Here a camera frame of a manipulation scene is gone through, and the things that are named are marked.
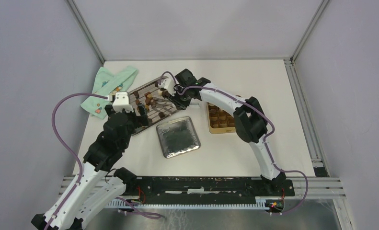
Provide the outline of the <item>steel tray with rack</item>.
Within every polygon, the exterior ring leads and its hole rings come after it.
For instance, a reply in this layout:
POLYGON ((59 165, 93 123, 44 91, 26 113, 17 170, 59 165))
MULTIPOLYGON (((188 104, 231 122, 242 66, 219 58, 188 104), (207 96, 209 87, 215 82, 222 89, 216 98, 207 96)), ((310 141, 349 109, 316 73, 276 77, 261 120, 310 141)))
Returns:
POLYGON ((175 80, 172 77, 158 77, 128 92, 136 115, 146 115, 149 123, 136 128, 133 136, 179 112, 178 107, 168 100, 169 92, 159 87, 159 83, 164 85, 169 82, 173 84, 175 80))

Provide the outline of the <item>gold chocolate box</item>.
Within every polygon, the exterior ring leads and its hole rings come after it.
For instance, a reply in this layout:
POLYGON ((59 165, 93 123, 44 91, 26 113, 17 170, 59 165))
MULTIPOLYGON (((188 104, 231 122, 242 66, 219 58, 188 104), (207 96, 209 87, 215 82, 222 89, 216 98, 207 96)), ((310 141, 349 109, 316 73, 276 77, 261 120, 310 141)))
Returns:
POLYGON ((211 134, 235 133, 235 121, 232 115, 211 103, 206 103, 209 132, 211 134))

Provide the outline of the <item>metal serving tongs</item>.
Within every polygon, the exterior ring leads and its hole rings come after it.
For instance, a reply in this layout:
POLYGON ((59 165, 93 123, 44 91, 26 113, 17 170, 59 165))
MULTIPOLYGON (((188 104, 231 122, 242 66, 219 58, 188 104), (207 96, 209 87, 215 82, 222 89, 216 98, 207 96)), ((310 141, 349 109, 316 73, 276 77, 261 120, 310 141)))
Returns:
MULTIPOLYGON (((163 99, 163 98, 158 98, 158 97, 155 97, 153 98, 154 99, 154 102, 155 103, 158 103, 158 104, 162 104, 162 105, 169 105, 169 106, 175 106, 174 103, 172 103, 171 101, 167 100, 167 99, 163 99)), ((189 104, 189 106, 200 106, 199 103, 197 102, 191 102, 189 104)))

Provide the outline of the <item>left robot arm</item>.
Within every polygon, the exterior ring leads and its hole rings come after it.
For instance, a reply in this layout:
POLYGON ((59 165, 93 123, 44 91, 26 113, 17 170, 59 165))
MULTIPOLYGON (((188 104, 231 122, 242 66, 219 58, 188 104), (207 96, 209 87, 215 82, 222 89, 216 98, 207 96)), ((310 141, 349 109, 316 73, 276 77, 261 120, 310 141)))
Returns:
POLYGON ((89 146, 83 157, 83 171, 72 180, 60 199, 43 214, 36 214, 31 223, 38 230, 81 230, 113 199, 136 191, 136 176, 126 168, 104 187, 92 194, 93 188, 107 175, 128 148, 137 128, 149 125, 146 108, 137 115, 131 105, 108 104, 103 131, 89 146))

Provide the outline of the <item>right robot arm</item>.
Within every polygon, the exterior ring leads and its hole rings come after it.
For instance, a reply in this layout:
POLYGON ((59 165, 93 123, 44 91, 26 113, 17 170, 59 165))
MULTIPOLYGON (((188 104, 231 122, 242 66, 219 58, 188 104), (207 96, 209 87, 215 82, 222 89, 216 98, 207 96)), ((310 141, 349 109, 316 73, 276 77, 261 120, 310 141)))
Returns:
POLYGON ((188 69, 161 79, 159 87, 166 91, 165 98, 179 110, 185 110, 193 99, 197 99, 215 105, 231 115, 236 134, 250 145, 258 161, 264 192, 274 196, 282 190, 286 175, 276 165, 267 142, 268 136, 272 134, 267 127, 273 123, 265 116, 255 97, 245 99, 226 92, 209 79, 197 79, 188 69))

